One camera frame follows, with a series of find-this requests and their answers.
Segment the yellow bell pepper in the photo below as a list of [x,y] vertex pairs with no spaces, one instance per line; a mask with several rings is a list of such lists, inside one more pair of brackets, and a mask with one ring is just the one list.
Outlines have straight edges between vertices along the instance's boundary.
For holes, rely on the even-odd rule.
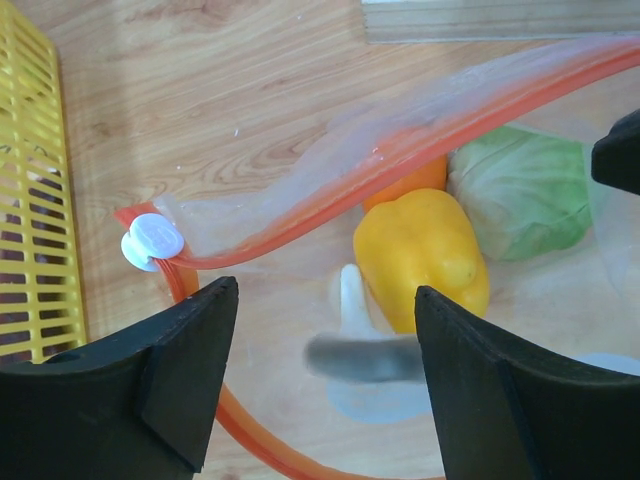
[[399,334],[416,331],[415,296],[430,286],[483,317],[490,303],[488,268],[470,220],[449,193],[411,191],[368,211],[353,234],[356,264]]

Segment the white garlic toy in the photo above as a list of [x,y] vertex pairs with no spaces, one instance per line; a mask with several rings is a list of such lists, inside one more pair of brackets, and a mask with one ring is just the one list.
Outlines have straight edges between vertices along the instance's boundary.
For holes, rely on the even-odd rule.
[[341,268],[333,289],[340,328],[313,337],[304,348],[309,371],[327,381],[330,403],[346,417],[372,425],[430,414],[417,336],[374,327],[356,265]]

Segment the clear zip bag orange zipper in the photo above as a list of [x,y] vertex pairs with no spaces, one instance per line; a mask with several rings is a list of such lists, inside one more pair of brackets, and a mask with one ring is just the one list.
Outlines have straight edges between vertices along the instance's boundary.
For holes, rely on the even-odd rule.
[[341,414],[306,366],[313,337],[336,333],[333,286],[354,264],[362,202],[427,162],[503,126],[584,145],[592,225],[570,249],[523,261],[485,256],[483,319],[556,354],[639,379],[639,195],[594,181],[591,153],[639,110],[639,39],[597,36],[525,50],[434,79],[330,123],[264,190],[117,212],[121,250],[161,272],[176,300],[205,271],[239,284],[236,351],[217,418],[251,454],[292,479],[445,475],[433,410],[372,425]]

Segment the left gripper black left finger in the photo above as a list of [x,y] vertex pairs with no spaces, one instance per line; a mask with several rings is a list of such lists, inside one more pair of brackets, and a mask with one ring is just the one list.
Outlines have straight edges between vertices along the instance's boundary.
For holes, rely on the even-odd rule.
[[205,463],[234,277],[42,364],[1,370],[5,479],[190,479]]

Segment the green cabbage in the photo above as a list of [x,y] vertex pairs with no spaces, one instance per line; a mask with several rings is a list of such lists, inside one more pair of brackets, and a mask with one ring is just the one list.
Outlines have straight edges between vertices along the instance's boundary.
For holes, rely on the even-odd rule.
[[512,126],[449,154],[448,190],[482,253],[523,261],[578,244],[592,225],[584,145]]

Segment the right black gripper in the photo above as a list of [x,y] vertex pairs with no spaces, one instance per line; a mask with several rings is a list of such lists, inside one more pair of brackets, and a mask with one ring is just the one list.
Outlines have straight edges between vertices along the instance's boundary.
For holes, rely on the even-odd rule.
[[640,111],[617,120],[591,153],[591,177],[597,183],[640,194]]

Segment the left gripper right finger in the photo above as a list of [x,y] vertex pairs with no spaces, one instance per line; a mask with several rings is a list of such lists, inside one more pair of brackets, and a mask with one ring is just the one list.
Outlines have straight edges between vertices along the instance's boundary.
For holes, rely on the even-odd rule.
[[428,286],[415,320],[447,478],[638,478],[638,377],[551,352]]

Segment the orange fruit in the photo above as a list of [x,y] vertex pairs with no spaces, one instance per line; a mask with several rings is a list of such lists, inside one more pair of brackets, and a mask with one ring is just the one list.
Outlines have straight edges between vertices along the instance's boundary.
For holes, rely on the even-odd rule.
[[447,155],[442,155],[427,162],[414,172],[397,180],[362,202],[365,212],[380,203],[397,200],[401,196],[419,189],[445,190],[447,183]]

